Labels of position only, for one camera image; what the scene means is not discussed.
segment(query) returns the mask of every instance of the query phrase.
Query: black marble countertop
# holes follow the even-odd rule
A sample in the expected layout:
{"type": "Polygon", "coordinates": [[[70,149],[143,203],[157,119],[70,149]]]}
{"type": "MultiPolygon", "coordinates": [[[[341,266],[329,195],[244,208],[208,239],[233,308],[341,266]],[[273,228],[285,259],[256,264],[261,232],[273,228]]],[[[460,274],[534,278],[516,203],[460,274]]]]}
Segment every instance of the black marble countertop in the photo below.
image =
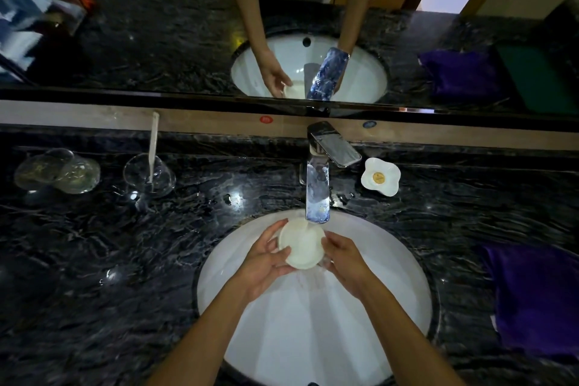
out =
{"type": "MultiPolygon", "coordinates": [[[[194,275],[215,245],[249,219],[304,207],[296,156],[304,141],[182,135],[169,142],[161,135],[161,157],[175,171],[177,187],[137,212],[115,191],[123,187],[124,163],[146,139],[83,134],[28,134],[26,140],[17,132],[2,134],[4,385],[143,382],[197,317],[194,275]],[[83,195],[16,188],[15,167],[48,140],[90,147],[85,156],[102,168],[97,188],[83,195]],[[234,192],[241,200],[231,205],[227,196],[234,192]]],[[[467,383],[577,384],[574,358],[541,359],[501,347],[490,321],[492,283],[471,247],[494,239],[579,251],[579,175],[520,169],[521,153],[512,151],[480,152],[481,159],[500,159],[465,166],[469,150],[459,159],[456,149],[451,155],[423,146],[360,148],[396,159],[400,191],[387,198],[362,188],[359,167],[334,169],[334,208],[366,218],[409,246],[430,275],[438,305],[433,342],[467,383]]],[[[217,384],[241,383],[224,370],[217,384]]]]}
{"type": "MultiPolygon", "coordinates": [[[[230,77],[232,54],[245,40],[233,0],[97,1],[98,11],[79,31],[92,61],[90,72],[63,81],[62,87],[242,95],[230,77]]],[[[343,7],[334,5],[262,1],[268,36],[308,32],[337,37],[342,14],[343,7]]],[[[418,53],[486,51],[497,40],[525,41],[536,24],[529,19],[373,8],[358,45],[389,72],[388,90],[380,103],[444,109],[449,106],[430,99],[431,82],[418,64],[418,53]]],[[[517,108],[499,104],[482,110],[517,108]]]]}

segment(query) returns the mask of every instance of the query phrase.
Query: faucet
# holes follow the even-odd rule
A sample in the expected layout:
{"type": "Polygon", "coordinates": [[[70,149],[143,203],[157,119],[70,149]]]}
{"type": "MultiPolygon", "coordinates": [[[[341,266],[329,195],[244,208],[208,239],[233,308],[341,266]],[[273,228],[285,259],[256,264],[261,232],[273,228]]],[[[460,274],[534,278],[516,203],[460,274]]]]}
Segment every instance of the faucet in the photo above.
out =
{"type": "Polygon", "coordinates": [[[360,162],[362,156],[327,121],[308,126],[308,141],[306,218],[313,223],[326,223],[329,220],[329,159],[338,168],[347,168],[360,162]]]}

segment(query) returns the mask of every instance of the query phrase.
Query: flower-shaped soap dish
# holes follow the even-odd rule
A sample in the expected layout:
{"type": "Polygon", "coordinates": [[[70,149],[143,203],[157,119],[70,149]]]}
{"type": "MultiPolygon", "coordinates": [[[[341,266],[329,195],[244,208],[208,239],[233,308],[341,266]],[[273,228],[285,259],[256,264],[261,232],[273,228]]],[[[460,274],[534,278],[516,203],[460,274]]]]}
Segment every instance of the flower-shaped soap dish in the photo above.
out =
{"type": "Polygon", "coordinates": [[[362,186],[392,197],[398,192],[400,170],[390,162],[384,162],[376,157],[366,160],[366,170],[362,174],[362,186]]]}

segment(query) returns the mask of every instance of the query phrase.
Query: white sink basin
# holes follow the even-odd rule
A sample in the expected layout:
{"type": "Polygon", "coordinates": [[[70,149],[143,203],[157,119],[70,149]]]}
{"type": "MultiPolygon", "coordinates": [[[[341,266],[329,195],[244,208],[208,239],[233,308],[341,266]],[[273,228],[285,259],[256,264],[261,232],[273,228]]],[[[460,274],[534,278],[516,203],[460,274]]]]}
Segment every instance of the white sink basin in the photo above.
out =
{"type": "MultiPolygon", "coordinates": [[[[211,252],[197,287],[203,312],[241,265],[251,245],[273,222],[303,217],[288,210],[250,221],[211,252]]],[[[370,269],[392,291],[426,335],[432,317],[430,289],[411,252],[372,223],[333,212],[324,229],[354,240],[370,269]]],[[[264,385],[373,386],[392,374],[362,304],[334,275],[315,267],[275,283],[242,315],[225,360],[264,385]]]]}
{"type": "MultiPolygon", "coordinates": [[[[329,37],[307,34],[274,37],[267,41],[276,55],[281,68],[293,81],[293,88],[286,97],[305,99],[303,66],[307,63],[322,64],[328,50],[337,45],[329,37]]],[[[252,97],[271,97],[259,72],[255,55],[251,49],[244,51],[233,63],[231,77],[239,90],[252,97]]],[[[340,90],[332,101],[375,103],[386,92],[387,76],[380,62],[365,50],[356,47],[350,57],[340,90]]]]}

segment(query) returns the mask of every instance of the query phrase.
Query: white soap dish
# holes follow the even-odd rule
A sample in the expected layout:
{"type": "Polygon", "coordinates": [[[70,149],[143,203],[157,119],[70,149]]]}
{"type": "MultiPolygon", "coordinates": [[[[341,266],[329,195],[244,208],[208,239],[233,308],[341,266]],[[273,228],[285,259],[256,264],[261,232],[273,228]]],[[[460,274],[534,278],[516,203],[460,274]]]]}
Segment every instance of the white soap dish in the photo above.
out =
{"type": "Polygon", "coordinates": [[[281,228],[277,240],[279,249],[291,247],[286,263],[299,270],[315,267],[324,257],[322,237],[324,230],[306,219],[296,218],[281,228]]]}
{"type": "Polygon", "coordinates": [[[393,163],[384,162],[376,157],[366,160],[365,171],[362,174],[362,186],[392,197],[398,192],[400,169],[393,163]]]}

